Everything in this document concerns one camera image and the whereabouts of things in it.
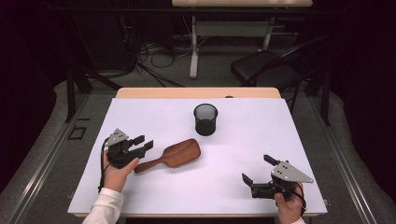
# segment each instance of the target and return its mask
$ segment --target black mesh cup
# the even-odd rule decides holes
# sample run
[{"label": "black mesh cup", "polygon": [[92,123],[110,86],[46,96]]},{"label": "black mesh cup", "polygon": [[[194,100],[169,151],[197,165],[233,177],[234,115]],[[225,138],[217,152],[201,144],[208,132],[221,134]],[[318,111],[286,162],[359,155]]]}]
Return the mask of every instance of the black mesh cup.
[{"label": "black mesh cup", "polygon": [[195,131],[202,136],[209,136],[216,130],[218,110],[210,104],[201,104],[194,109]]}]

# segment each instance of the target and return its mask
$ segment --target white tabletop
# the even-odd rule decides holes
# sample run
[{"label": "white tabletop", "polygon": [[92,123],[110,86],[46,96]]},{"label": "white tabletop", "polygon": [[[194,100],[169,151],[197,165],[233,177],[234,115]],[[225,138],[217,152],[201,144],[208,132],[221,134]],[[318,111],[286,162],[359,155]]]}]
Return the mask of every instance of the white tabletop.
[{"label": "white tabletop", "polygon": [[174,7],[311,7],[312,0],[172,0]]},{"label": "white tabletop", "polygon": [[[218,111],[217,130],[203,137],[194,130],[192,111],[210,103]],[[242,173],[255,183],[271,180],[274,166],[263,160],[268,154],[300,169],[314,179],[304,184],[307,216],[327,213],[283,99],[113,99],[93,146],[84,174],[68,213],[86,216],[97,199],[100,151],[116,128],[131,138],[145,135],[154,148],[141,160],[159,158],[175,143],[195,138],[202,151],[198,161],[180,168],[164,164],[131,174],[124,187],[125,217],[274,217],[275,202],[253,199]]]}]

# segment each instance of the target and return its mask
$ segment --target brush head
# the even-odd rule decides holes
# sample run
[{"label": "brush head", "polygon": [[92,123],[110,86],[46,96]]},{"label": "brush head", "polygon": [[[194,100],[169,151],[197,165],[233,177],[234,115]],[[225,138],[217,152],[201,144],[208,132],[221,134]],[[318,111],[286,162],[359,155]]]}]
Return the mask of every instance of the brush head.
[{"label": "brush head", "polygon": [[196,161],[200,156],[201,149],[198,145],[198,142],[191,138],[167,147],[163,151],[161,157],[157,160],[138,164],[134,168],[134,172],[139,174],[160,162],[165,163],[168,167],[177,168],[187,163]]}]

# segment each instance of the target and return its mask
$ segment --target gray mat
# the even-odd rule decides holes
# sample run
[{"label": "gray mat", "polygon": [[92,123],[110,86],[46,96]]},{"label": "gray mat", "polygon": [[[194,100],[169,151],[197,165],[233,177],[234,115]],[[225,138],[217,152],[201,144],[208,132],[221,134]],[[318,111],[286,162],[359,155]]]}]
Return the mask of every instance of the gray mat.
[{"label": "gray mat", "polygon": [[[275,46],[279,49],[280,46],[284,46],[285,41],[290,44],[287,37],[277,38],[274,36],[270,48]],[[248,39],[231,45],[229,42],[205,42],[200,47],[198,78],[196,79],[189,78],[190,56],[177,57],[171,66],[161,69],[150,64],[149,59],[145,62],[145,65],[184,86],[238,86],[239,82],[230,73],[232,60],[255,52],[261,43],[257,39]],[[169,62],[166,55],[159,54],[154,59],[155,64]],[[146,72],[140,74],[138,70],[113,80],[124,87],[161,86]],[[94,86],[94,94],[90,95],[88,103],[78,115],[79,120],[73,124],[76,125],[77,130],[72,134],[72,138],[78,138],[79,132],[82,132],[79,128],[83,127],[86,128],[84,136],[82,139],[66,140],[64,142],[56,162],[22,223],[81,223],[81,218],[67,214],[67,208],[71,202],[67,195],[77,188],[96,135],[100,130],[111,98],[114,96],[114,92],[111,94],[96,94],[108,93],[111,89],[95,80],[92,80],[92,85]],[[61,102],[57,103],[49,124],[43,130],[43,134],[40,135],[32,148],[32,153],[26,158],[18,174],[14,176],[7,189],[1,194],[2,213],[0,223],[7,223],[14,206],[23,193],[23,189],[27,186],[29,179],[41,162],[40,158],[42,159],[46,155],[46,150],[50,150],[52,142],[55,141],[54,137],[63,125],[66,112],[64,84],[57,90],[57,93],[58,101]],[[303,94],[299,95],[293,112],[293,119],[323,198],[329,199],[332,204],[328,206],[329,214],[314,217],[312,222],[362,223],[356,205],[352,202],[348,188],[334,162],[329,142],[320,128],[318,119],[315,118],[315,108],[310,104],[310,100],[305,98]],[[334,135],[346,155],[353,174],[361,185],[362,193],[368,199],[367,203],[372,208],[377,223],[393,223],[396,220],[395,204],[376,185],[370,172],[354,150],[350,142],[342,102],[334,95],[331,97],[330,109],[330,122]]]},{"label": "gray mat", "polygon": [[[81,178],[112,96],[105,94],[91,95],[75,124],[77,128],[86,128],[86,132],[81,139],[64,142],[62,152],[26,215],[26,223],[81,222],[80,218],[67,214],[67,208],[71,200],[66,196],[70,191],[76,190],[78,186],[78,181]],[[311,162],[323,197],[332,201],[329,214],[315,217],[314,222],[359,223],[359,214],[356,212],[355,206],[348,196],[344,181],[332,160],[331,150],[326,138],[321,133],[308,99],[299,98],[297,106],[294,121],[302,138],[307,157]],[[71,137],[78,138],[80,133],[74,131]],[[349,211],[348,216],[345,216],[345,209]]]}]

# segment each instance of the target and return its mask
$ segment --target brush handle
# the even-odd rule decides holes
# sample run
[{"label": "brush handle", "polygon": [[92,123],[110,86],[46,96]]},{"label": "brush handle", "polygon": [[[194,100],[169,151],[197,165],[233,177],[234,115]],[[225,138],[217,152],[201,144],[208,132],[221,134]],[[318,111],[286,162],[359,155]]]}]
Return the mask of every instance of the brush handle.
[{"label": "brush handle", "polygon": [[163,161],[161,160],[161,158],[159,158],[154,161],[146,161],[146,162],[140,163],[134,168],[134,173],[135,174],[142,173],[143,171],[145,171],[145,170],[147,170],[161,162],[163,162]]}]

